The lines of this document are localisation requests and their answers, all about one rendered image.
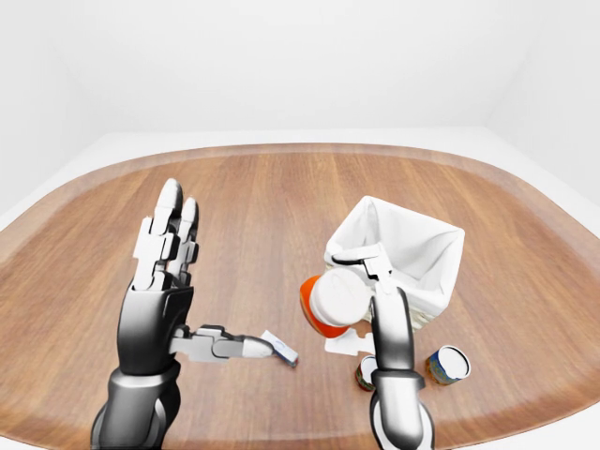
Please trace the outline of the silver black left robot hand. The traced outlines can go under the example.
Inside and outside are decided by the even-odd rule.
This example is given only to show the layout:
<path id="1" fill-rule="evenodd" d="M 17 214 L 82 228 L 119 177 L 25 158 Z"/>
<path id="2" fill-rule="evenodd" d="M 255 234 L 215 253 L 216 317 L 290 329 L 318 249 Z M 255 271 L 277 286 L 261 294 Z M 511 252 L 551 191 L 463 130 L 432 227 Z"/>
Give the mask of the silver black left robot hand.
<path id="1" fill-rule="evenodd" d="M 179 182 L 168 179 L 154 215 L 142 221 L 133 257 L 134 277 L 123 301 L 117 351 L 120 369 L 129 375 L 165 371 L 177 353 L 193 362 L 226 362 L 231 358 L 264 358 L 271 343 L 235 336 L 221 325 L 187 326 L 194 288 L 188 267 L 198 257 L 199 206 L 183 199 Z"/>

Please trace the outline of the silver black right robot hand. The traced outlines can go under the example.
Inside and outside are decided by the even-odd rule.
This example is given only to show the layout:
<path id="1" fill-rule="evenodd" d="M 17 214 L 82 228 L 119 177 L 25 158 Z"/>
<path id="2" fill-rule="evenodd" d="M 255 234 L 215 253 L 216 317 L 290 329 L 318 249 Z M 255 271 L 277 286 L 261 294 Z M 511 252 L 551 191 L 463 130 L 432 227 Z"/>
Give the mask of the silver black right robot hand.
<path id="1" fill-rule="evenodd" d="M 342 266 L 362 265 L 374 281 L 368 310 L 379 369 L 414 371 L 413 332 L 409 307 L 392 277 L 393 267 L 381 243 L 331 255 Z"/>

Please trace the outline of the red ketchup bottle white cap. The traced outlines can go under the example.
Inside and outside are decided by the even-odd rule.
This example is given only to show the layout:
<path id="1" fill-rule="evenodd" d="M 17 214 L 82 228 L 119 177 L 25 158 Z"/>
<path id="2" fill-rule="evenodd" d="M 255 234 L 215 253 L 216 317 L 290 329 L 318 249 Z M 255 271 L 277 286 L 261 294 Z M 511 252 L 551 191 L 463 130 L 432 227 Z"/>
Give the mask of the red ketchup bottle white cap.
<path id="1" fill-rule="evenodd" d="M 333 268 L 307 279 L 300 287 L 299 301 L 313 329 L 325 338 L 338 338 L 364 319 L 372 295 L 353 271 Z"/>

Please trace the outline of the white cloth basket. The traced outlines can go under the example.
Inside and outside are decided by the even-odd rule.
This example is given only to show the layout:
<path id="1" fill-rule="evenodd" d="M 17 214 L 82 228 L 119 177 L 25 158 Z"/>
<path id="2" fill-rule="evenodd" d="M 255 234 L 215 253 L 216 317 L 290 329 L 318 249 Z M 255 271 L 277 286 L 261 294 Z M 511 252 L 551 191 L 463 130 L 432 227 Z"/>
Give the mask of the white cloth basket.
<path id="1" fill-rule="evenodd" d="M 332 256 L 342 250 L 382 244 L 392 279 L 406 294 L 412 329 L 418 331 L 448 307 L 464 238 L 452 224 L 365 196 L 333 233 L 323 258 L 333 268 Z"/>

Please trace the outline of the red green printed tin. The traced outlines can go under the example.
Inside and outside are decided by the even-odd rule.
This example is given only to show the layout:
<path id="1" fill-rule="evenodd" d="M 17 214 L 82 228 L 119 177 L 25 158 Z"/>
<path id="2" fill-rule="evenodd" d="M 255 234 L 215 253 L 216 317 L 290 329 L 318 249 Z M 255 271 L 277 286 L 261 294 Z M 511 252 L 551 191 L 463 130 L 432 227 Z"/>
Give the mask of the red green printed tin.
<path id="1" fill-rule="evenodd" d="M 354 378 L 361 389 L 372 392 L 376 389 L 372 373 L 378 368 L 376 357 L 372 354 L 362 358 L 354 372 Z"/>

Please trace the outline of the blue yellow printed tin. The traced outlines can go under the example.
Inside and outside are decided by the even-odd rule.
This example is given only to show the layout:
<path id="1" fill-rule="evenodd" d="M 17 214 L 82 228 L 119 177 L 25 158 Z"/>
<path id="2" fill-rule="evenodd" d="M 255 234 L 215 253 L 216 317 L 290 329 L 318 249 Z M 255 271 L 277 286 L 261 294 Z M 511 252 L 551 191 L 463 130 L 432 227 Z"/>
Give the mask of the blue yellow printed tin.
<path id="1" fill-rule="evenodd" d="M 449 385 L 466 379 L 471 373 L 471 363 L 462 350 L 444 345 L 426 360 L 426 369 L 434 382 Z"/>

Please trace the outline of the small white blue box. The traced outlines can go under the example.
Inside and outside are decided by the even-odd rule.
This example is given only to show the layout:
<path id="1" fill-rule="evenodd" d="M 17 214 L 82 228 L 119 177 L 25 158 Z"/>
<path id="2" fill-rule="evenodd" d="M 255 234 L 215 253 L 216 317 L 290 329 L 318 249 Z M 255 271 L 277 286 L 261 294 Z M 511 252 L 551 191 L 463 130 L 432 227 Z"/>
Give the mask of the small white blue box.
<path id="1" fill-rule="evenodd" d="M 295 368 L 297 366 L 298 352 L 296 352 L 294 349 L 288 346 L 279 337 L 277 337 L 270 331 L 265 330 L 261 335 L 261 339 L 269 342 L 274 348 L 274 353 L 286 364 L 288 364 L 292 368 Z"/>

